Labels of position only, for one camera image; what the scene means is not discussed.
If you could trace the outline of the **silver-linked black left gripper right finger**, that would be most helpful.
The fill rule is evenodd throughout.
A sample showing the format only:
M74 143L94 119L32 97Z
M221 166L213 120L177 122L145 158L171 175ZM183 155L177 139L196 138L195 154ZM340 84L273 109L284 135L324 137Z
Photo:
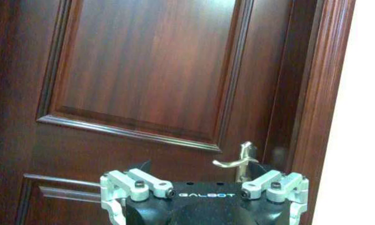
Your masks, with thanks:
M289 203L288 220L284 225L296 225L301 214L307 211L309 180L296 172L284 174L272 167L249 162L251 177L241 183L243 200L256 201L261 197L276 206Z

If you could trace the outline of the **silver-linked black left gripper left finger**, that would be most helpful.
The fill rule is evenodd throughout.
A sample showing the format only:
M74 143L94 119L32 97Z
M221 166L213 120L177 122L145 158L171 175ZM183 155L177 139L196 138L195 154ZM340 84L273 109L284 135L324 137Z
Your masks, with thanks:
M176 195L171 181L152 176L148 173L149 170L151 161L148 160L124 172L113 170L100 177L100 205L106 210L113 225L127 223L123 214L127 198L131 198L133 202L143 202L148 200L149 194L165 200Z

